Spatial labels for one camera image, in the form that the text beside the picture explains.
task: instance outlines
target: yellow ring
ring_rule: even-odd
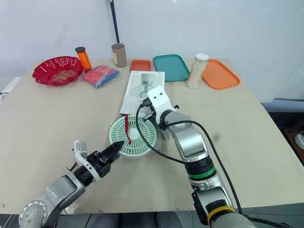
[[[209,214],[208,214],[208,218],[207,218],[207,221],[208,221],[208,225],[210,226],[210,219],[211,217],[218,213],[219,211],[222,211],[222,210],[231,210],[233,212],[235,212],[235,210],[231,207],[228,207],[228,206],[223,206],[223,207],[219,207],[219,208],[215,208],[214,210],[212,210]]]

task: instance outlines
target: round plastic grill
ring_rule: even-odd
[[[124,141],[122,149],[119,153],[128,158],[136,158],[146,155],[150,152],[150,148],[143,141],[141,136],[139,135],[138,130],[135,125],[135,116],[130,115],[128,118],[128,135],[131,139],[131,144],[129,144],[129,140],[125,133],[125,117],[121,117],[116,120],[110,129],[110,143],[115,143],[118,141]],[[138,125],[141,130],[144,138],[148,141],[151,146],[154,146],[156,143],[156,130],[154,125],[149,121],[144,121],[143,118],[138,117]]]

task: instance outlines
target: orange bottle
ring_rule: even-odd
[[[85,47],[77,47],[75,48],[75,51],[77,52],[78,58],[80,60],[82,67],[85,69],[85,72],[91,70],[92,65],[90,63],[89,57],[86,54]]]

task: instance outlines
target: small orange tray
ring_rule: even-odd
[[[134,59],[130,64],[130,71],[132,70],[151,71],[151,61]]]
[[[202,73],[202,79],[213,89],[227,89],[239,84],[239,78],[221,62],[210,59]]]

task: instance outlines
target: red basket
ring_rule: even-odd
[[[41,63],[35,68],[33,78],[41,84],[63,86],[77,80],[83,71],[78,58],[61,56]]]

